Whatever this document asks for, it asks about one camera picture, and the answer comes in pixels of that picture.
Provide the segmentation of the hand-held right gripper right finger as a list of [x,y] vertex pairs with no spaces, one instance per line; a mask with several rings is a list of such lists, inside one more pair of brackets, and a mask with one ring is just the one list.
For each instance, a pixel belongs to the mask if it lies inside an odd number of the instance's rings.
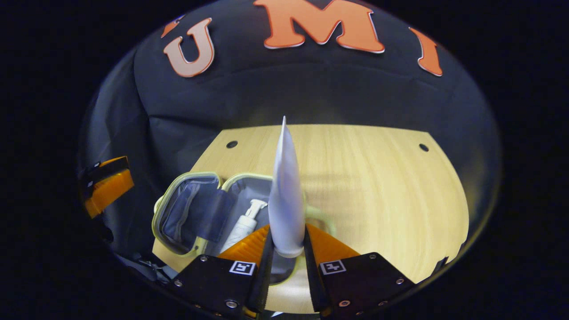
[[415,282],[380,253],[358,253],[314,225],[305,225],[304,249],[311,301],[320,318],[373,318],[415,289]]

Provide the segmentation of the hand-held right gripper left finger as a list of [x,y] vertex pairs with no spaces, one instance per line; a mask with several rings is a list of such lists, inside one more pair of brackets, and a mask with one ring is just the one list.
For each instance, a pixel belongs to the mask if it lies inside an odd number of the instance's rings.
[[169,293],[208,320],[258,320],[265,309],[274,245],[266,225],[218,256],[199,255]]

